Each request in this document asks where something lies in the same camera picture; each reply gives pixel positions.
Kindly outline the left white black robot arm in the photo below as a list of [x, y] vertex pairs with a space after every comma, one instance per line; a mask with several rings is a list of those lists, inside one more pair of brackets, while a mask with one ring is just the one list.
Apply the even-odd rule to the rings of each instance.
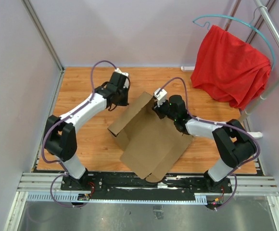
[[128, 106], [129, 89], [129, 73], [116, 69], [109, 81], [94, 88], [92, 94], [74, 109], [47, 119], [42, 150], [57, 158], [77, 190], [84, 190], [89, 184], [88, 170], [76, 154], [78, 131], [99, 112], [111, 111], [112, 105]]

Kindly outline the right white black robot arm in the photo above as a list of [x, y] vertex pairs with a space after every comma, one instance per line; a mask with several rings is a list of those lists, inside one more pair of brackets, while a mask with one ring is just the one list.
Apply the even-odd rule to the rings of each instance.
[[166, 93], [153, 95], [152, 109], [160, 119], [167, 117], [173, 120], [176, 129], [183, 134], [215, 141], [220, 158], [204, 173], [203, 186], [208, 192], [217, 191], [230, 173], [258, 153], [259, 147], [255, 141], [263, 136], [261, 132], [247, 132], [236, 119], [213, 122], [192, 117], [180, 95], [172, 95], [169, 99], [166, 97]]

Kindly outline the brown cardboard box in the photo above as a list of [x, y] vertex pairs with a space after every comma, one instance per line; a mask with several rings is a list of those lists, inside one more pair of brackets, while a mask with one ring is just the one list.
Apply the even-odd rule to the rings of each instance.
[[152, 110], [153, 97], [143, 92], [109, 127], [123, 151], [123, 162], [140, 179], [161, 181], [193, 141], [180, 133], [169, 118]]

